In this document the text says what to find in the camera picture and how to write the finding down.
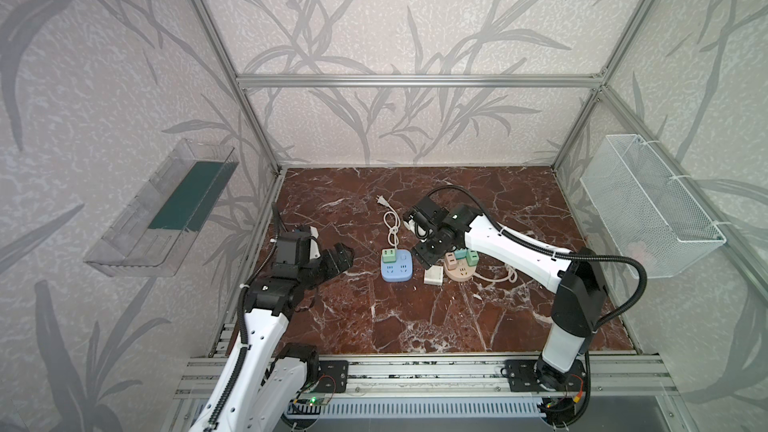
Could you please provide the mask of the pink plug adapter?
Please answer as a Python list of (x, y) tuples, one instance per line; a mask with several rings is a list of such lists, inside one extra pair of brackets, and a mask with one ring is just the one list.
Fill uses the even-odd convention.
[(454, 271), (458, 267), (458, 260), (454, 253), (447, 253), (444, 256), (443, 266), (446, 271)]

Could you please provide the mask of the green plug adapter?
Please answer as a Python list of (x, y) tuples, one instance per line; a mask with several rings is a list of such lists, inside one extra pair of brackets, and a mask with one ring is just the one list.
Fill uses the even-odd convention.
[(469, 267), (476, 267), (479, 263), (479, 253), (474, 250), (468, 250), (465, 260)]
[(383, 249), (381, 252), (381, 261), (383, 264), (392, 264), (397, 262), (397, 252), (398, 250), (396, 248), (387, 248)]

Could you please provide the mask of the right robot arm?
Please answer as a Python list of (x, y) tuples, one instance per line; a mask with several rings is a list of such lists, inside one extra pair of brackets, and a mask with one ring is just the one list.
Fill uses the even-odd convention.
[[(534, 368), (545, 390), (563, 386), (577, 358), (587, 355), (595, 333), (635, 306), (647, 288), (648, 274), (638, 260), (598, 255), (588, 248), (573, 252), (530, 238), (501, 225), (479, 199), (457, 185), (434, 188), (403, 214), (403, 221), (419, 240), (412, 252), (426, 268), (464, 248), (511, 266), (555, 294), (553, 325)], [(638, 275), (630, 297), (606, 314), (603, 263), (627, 265)]]

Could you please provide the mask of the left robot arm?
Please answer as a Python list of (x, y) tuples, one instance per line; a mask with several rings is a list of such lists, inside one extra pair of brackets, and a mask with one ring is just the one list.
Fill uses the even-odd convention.
[(193, 431), (271, 431), (289, 402), (320, 381), (317, 348), (279, 348), (308, 291), (348, 271), (353, 249), (324, 249), (310, 226), (288, 229), (272, 206), (275, 238), (265, 261), (240, 285), (237, 343), (192, 424)]

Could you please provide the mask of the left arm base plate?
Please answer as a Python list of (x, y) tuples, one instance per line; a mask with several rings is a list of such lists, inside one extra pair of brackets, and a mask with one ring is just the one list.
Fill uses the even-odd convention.
[(304, 393), (310, 394), (339, 394), (344, 393), (349, 379), (347, 360), (321, 360), (319, 369)]

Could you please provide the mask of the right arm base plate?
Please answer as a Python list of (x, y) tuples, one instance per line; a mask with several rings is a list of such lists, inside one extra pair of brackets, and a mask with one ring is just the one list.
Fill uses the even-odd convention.
[(569, 371), (561, 372), (542, 359), (510, 359), (501, 368), (511, 392), (582, 392), (587, 378), (584, 364), (576, 360)]

